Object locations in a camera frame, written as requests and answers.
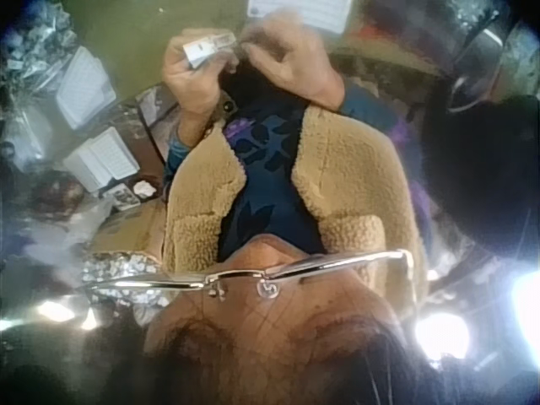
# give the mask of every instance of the tan fleece vest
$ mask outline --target tan fleece vest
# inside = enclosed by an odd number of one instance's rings
[[[246,183],[223,123],[193,149],[169,198],[164,269],[196,273],[216,262],[221,221]],[[424,251],[408,184],[392,142],[374,128],[311,106],[304,117],[292,182],[329,252],[407,249],[419,298],[427,290]],[[362,279],[404,316],[411,285],[402,267],[377,264]]]

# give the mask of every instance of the bright light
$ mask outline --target bright light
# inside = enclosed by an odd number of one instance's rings
[[[97,326],[98,326],[98,322],[95,321],[94,312],[92,311],[92,308],[90,308],[88,310],[88,315],[86,316],[86,319],[81,325],[81,329],[85,331],[91,331],[92,329],[95,329]]]
[[[0,319],[0,332],[7,331],[12,327],[18,327],[19,325],[24,325],[24,322],[20,319]]]
[[[116,287],[127,287],[127,288],[130,288],[130,287],[140,287],[141,289],[144,289],[144,288],[150,288],[152,287],[152,284],[151,283],[141,283],[140,281],[117,281],[115,283],[115,286]]]
[[[433,314],[419,321],[416,339],[426,356],[439,361],[445,355],[465,359],[469,348],[469,330],[465,321],[456,315]]]
[[[37,307],[37,311],[54,322],[65,322],[75,317],[72,310],[52,301],[45,301]]]
[[[512,299],[523,337],[531,345],[535,360],[540,365],[540,272],[518,278],[512,290]]]

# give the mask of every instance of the small card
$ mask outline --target small card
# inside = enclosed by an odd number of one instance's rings
[[[184,52],[192,68],[197,69],[213,54],[231,48],[235,43],[236,38],[232,32],[210,35],[184,45]]]
[[[113,204],[120,211],[141,205],[141,201],[125,184],[119,184],[103,193],[103,197],[109,196],[114,198]]]

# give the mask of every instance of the cardboard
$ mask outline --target cardboard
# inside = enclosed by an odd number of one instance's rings
[[[92,253],[137,253],[162,262],[166,206],[160,199],[109,217],[95,236]]]

